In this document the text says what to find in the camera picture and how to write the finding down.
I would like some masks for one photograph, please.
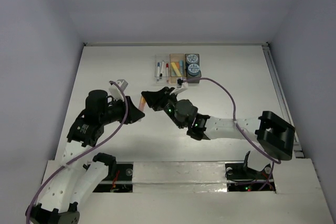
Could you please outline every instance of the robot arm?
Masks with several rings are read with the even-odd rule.
[[[117,84],[122,91],[127,86],[124,80],[118,80]],[[105,125],[123,120],[125,103],[128,105],[128,113],[124,124],[138,121],[144,117],[144,113],[134,106],[130,97],[126,96],[125,101],[115,86],[110,87],[110,93],[108,96],[104,90],[89,92],[85,109],[78,115],[67,135],[68,141],[60,162],[63,168],[32,207],[29,215],[32,223],[77,223],[79,210],[92,191],[104,178],[115,175],[115,157],[98,153],[92,163],[87,165],[89,159],[85,153],[96,146]],[[79,158],[67,165],[75,157]]]
[[[291,160],[295,128],[270,111],[258,118],[220,119],[198,113],[189,100],[177,100],[177,94],[187,89],[187,83],[178,81],[177,89],[164,87],[157,92],[141,94],[154,111],[164,111],[178,128],[187,128],[186,134],[196,140],[216,138],[245,139],[237,124],[251,139],[257,141],[264,151],[278,160]]]

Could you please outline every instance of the black bracket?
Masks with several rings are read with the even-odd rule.
[[[257,140],[265,152],[278,160],[291,160],[295,128],[271,111],[264,111],[260,127],[255,131]]]
[[[77,202],[70,204],[68,211],[60,214],[56,208],[50,212],[42,209],[41,206],[42,204],[33,206],[32,211],[30,212],[30,221],[33,224],[77,224],[79,221]]]

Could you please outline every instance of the white panel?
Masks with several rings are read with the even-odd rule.
[[[134,184],[226,183],[224,162],[135,162]]]
[[[269,41],[296,0],[64,0],[86,42]]]
[[[323,193],[92,194],[80,224],[333,224]]]

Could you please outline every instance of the cable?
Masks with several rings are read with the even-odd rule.
[[[82,154],[78,155],[77,157],[74,157],[73,159],[71,159],[70,161],[68,161],[66,163],[66,165],[71,165],[73,162],[77,161],[78,159],[84,157],[85,155],[89,154],[90,152],[96,150],[97,148],[99,148],[101,145],[103,145],[104,143],[106,143],[108,140],[110,140],[111,138],[113,138],[117,132],[121,129],[121,127],[123,126],[123,124],[125,123],[126,121],[126,118],[127,118],[127,115],[128,115],[128,104],[127,104],[127,99],[126,99],[126,96],[124,94],[124,92],[122,91],[122,89],[119,87],[119,85],[117,83],[115,83],[114,81],[110,81],[110,84],[112,85],[115,85],[124,101],[125,101],[125,115],[120,123],[120,125],[116,128],[116,130],[110,135],[108,136],[105,140],[103,140],[101,143],[97,144],[95,147],[83,152]],[[47,180],[40,186],[40,188],[37,190],[37,192],[35,193],[33,199],[31,200],[30,204],[29,204],[29,207],[27,209],[27,213],[26,213],[26,224],[30,224],[30,220],[29,220],[29,217],[30,217],[30,214],[31,214],[31,210],[33,208],[33,205],[35,203],[35,201],[37,200],[39,194],[41,193],[41,191],[46,187],[46,185],[57,175],[59,174],[63,169],[65,168],[65,166],[61,166],[60,168],[58,168],[53,174],[51,174],[51,176],[49,178],[47,178]]]
[[[224,88],[221,84],[219,84],[217,81],[207,78],[207,77],[200,77],[200,78],[193,78],[193,80],[197,81],[197,80],[207,80],[207,81],[211,81],[214,84],[218,85],[221,89],[223,89],[227,95],[230,97],[231,101],[232,101],[232,105],[233,105],[233,121],[235,121],[236,123],[236,127],[239,130],[239,132],[243,135],[243,137],[250,143],[250,145],[252,145],[254,147],[254,149],[256,149],[260,154],[262,154],[264,157],[268,158],[269,160],[271,160],[272,162],[276,163],[276,164],[281,164],[280,160],[276,160],[274,158],[272,158],[270,155],[268,155],[267,153],[265,153],[262,149],[260,149],[255,143],[253,143],[253,141],[248,137],[248,135],[245,134],[245,132],[242,130],[242,128],[239,126],[239,124],[237,123],[237,118],[236,118],[236,102],[233,99],[232,95],[230,94],[230,92]]]

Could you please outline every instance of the marker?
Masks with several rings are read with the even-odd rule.
[[[166,64],[166,77],[167,77],[167,82],[169,83],[169,65],[168,63]]]
[[[162,61],[162,64],[161,64],[161,72],[160,72],[160,79],[163,77],[165,73],[165,69],[164,69],[164,61]]]
[[[180,60],[180,72],[183,75],[183,60]]]
[[[159,77],[160,76],[160,63],[158,62],[157,63],[157,74],[156,74],[156,77]]]

